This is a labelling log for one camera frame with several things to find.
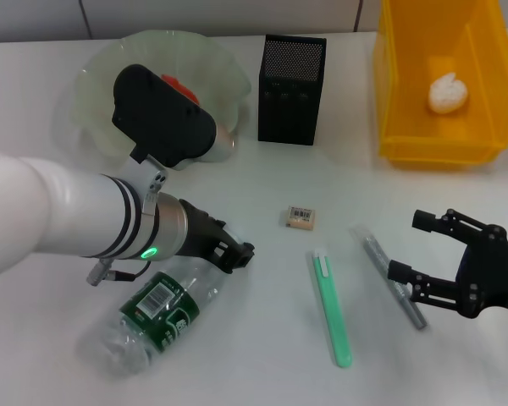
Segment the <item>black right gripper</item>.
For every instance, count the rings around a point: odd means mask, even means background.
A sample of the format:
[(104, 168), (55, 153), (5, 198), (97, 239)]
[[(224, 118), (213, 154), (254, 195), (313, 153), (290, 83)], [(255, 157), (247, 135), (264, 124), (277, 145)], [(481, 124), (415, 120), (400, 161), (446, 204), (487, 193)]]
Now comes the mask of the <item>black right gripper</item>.
[(416, 210), (412, 226), (467, 245), (458, 268), (458, 284), (430, 277), (398, 261), (389, 262), (388, 279), (411, 284), (412, 302), (452, 310), (470, 319), (490, 307), (508, 310), (508, 239), (503, 227), (484, 224), (454, 209), (440, 217)]

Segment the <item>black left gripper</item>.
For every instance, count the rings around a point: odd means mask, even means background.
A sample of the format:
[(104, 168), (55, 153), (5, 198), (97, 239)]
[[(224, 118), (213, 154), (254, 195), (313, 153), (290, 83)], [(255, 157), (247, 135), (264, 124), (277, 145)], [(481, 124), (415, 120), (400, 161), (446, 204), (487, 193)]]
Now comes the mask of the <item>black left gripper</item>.
[(254, 256), (254, 245), (240, 243), (224, 230), (224, 221), (211, 217), (186, 200), (180, 199), (187, 220), (185, 241), (180, 256), (202, 258), (221, 271), (232, 273), (245, 268)]

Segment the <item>grey marker pen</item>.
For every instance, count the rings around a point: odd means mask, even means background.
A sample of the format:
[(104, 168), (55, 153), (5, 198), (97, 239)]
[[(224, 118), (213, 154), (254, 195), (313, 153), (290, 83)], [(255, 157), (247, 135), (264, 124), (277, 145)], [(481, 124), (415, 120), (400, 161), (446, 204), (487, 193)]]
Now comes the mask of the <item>grey marker pen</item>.
[(367, 228), (362, 226), (353, 227), (351, 229), (351, 234), (364, 249), (374, 269), (384, 280), (388, 290), (393, 294), (397, 304), (402, 308), (412, 325), (418, 331), (426, 329), (428, 327), (428, 321), (417, 304), (411, 301), (411, 292), (409, 289), (406, 285), (388, 278), (389, 257), (374, 235)]

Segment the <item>beige eraser with barcode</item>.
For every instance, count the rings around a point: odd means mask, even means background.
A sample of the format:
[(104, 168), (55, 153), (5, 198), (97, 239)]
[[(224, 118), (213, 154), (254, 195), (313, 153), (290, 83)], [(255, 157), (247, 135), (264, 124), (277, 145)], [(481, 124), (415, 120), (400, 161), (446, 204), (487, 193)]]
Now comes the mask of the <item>beige eraser with barcode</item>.
[(288, 206), (280, 213), (279, 226), (312, 231), (314, 229), (315, 220), (316, 212), (313, 209)]

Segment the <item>clear bottle with green label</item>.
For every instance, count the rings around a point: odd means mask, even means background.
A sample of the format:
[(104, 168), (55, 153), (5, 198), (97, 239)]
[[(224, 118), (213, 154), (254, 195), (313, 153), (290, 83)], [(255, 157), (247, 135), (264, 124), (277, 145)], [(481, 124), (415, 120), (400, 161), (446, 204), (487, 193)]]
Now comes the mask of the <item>clear bottle with green label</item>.
[(88, 327), (82, 362), (116, 380), (151, 369), (222, 291), (231, 276), (201, 258), (175, 256)]

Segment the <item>mint green pen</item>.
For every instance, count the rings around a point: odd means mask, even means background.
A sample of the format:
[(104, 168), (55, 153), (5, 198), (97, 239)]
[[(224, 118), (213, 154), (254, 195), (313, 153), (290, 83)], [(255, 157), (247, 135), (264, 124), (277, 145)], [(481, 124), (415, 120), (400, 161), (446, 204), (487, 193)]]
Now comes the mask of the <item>mint green pen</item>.
[(324, 250), (314, 250), (312, 252), (312, 263), (334, 352), (335, 364), (341, 368), (350, 367), (352, 365), (351, 346), (327, 253)]

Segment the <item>white paper ball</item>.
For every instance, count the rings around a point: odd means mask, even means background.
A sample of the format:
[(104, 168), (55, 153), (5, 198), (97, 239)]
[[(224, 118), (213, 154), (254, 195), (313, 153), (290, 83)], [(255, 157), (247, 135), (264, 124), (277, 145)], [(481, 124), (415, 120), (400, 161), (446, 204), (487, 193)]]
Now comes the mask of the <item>white paper ball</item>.
[(437, 114), (447, 114), (460, 109), (467, 98), (467, 85), (456, 78), (455, 72), (450, 72), (439, 77), (430, 85), (428, 106)]

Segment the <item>orange toy fruit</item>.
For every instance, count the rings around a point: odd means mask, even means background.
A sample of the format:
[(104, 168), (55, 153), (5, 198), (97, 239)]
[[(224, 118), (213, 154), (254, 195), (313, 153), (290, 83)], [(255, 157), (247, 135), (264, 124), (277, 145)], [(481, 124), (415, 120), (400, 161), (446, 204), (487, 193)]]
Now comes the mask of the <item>orange toy fruit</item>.
[(174, 76), (162, 74), (161, 79), (195, 104), (199, 104), (199, 100), (196, 95), (186, 86), (182, 85)]

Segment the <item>black mesh pen holder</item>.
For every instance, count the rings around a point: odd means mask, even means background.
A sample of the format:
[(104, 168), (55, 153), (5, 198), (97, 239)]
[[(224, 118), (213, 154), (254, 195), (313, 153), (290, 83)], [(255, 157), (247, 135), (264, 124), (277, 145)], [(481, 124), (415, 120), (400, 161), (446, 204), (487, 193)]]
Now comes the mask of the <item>black mesh pen holder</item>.
[(313, 145), (327, 40), (267, 35), (258, 79), (257, 134), (262, 142)]

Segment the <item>translucent green wavy fruit bowl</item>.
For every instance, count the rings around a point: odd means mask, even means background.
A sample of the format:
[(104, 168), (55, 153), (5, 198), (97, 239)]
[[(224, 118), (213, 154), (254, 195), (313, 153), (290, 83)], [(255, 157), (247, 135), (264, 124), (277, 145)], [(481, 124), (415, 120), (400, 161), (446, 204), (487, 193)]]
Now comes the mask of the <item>translucent green wavy fruit bowl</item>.
[(113, 41), (78, 73), (72, 109), (74, 121), (108, 158), (124, 160), (134, 147), (112, 124), (113, 85), (131, 64), (177, 80), (230, 133), (237, 126), (240, 104), (251, 93), (251, 82), (234, 55), (211, 38), (178, 30), (145, 30)]

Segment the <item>yellow plastic bin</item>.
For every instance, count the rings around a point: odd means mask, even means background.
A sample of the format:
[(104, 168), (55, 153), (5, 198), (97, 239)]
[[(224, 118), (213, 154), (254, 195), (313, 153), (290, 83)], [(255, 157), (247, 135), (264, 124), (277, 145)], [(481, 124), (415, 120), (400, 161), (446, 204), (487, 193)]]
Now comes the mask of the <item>yellow plastic bin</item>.
[[(428, 105), (454, 74), (468, 96)], [(508, 31), (499, 0), (382, 0), (373, 49), (379, 153), (392, 162), (481, 165), (508, 146)]]

